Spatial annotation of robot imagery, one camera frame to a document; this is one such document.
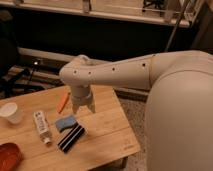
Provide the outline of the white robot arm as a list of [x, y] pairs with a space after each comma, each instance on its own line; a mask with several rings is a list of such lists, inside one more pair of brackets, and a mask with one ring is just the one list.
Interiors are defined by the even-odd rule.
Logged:
[[94, 65], [85, 55], [64, 65], [73, 108], [93, 105], [93, 85], [147, 90], [148, 171], [213, 171], [213, 55], [155, 53]]

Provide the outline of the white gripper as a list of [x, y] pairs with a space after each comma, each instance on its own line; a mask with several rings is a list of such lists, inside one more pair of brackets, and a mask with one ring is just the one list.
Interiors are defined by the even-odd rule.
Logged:
[[78, 113], [80, 106], [87, 105], [88, 109], [95, 113], [95, 104], [93, 103], [93, 93], [88, 85], [74, 86], [71, 89], [72, 110], [74, 114]]

